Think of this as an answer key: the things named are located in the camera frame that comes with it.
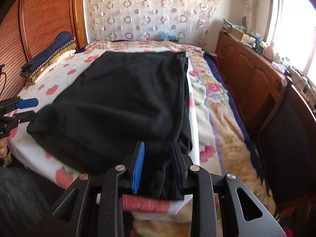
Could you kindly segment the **person's left hand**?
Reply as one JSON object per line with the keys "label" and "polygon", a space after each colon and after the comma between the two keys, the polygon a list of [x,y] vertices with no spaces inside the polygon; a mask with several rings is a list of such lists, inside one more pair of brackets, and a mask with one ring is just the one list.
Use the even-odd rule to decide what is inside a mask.
{"label": "person's left hand", "polygon": [[5,158],[8,153],[8,138],[3,137],[0,139],[0,159]]}

